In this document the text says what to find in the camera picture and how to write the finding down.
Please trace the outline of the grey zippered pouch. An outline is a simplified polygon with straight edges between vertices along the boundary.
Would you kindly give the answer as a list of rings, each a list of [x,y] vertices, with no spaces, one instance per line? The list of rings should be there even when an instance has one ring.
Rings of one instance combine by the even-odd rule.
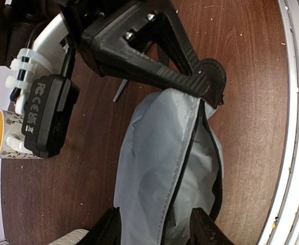
[[[152,93],[136,107],[114,191],[121,244],[186,244],[194,208],[219,212],[213,186],[223,177],[223,154],[207,123],[214,112],[174,89]]]

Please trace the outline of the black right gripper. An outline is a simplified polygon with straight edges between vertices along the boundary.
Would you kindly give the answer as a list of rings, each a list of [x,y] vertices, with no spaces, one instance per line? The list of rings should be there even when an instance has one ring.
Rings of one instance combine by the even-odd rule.
[[[100,76],[173,88],[223,104],[226,73],[199,60],[171,1],[60,1],[84,62]]]

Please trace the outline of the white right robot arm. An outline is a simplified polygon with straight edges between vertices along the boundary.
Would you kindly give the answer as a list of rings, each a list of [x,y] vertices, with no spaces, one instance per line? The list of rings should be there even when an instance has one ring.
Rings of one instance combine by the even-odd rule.
[[[80,95],[75,55],[100,76],[159,88],[122,143],[114,206],[78,244],[230,244],[215,224],[223,161],[208,119],[226,72],[199,59],[171,1],[0,1],[0,66],[14,111],[0,110],[0,158],[60,154]]]

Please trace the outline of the silver scissors black handles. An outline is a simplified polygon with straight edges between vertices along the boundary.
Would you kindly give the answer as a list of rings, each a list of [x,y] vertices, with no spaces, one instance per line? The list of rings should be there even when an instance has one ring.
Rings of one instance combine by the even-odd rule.
[[[121,93],[122,93],[122,91],[124,90],[124,88],[125,88],[125,86],[127,85],[127,83],[128,83],[128,80],[126,80],[126,79],[124,79],[124,80],[121,82],[121,84],[120,84],[120,86],[119,86],[119,88],[118,88],[118,90],[117,90],[117,92],[116,92],[116,94],[115,94],[115,96],[114,96],[114,98],[113,98],[113,102],[114,102],[114,103],[118,100],[119,96],[121,95]]]

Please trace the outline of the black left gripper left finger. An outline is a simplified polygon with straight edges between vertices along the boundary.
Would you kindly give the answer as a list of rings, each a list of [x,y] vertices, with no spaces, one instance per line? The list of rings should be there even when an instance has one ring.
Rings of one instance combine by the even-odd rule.
[[[94,227],[80,240],[80,245],[121,244],[121,215],[119,208],[109,208]]]

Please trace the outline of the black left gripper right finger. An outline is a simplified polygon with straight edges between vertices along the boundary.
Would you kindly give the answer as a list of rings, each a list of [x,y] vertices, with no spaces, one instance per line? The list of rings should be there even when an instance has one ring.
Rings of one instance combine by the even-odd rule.
[[[190,217],[190,238],[187,244],[232,245],[233,243],[203,209],[193,208]]]

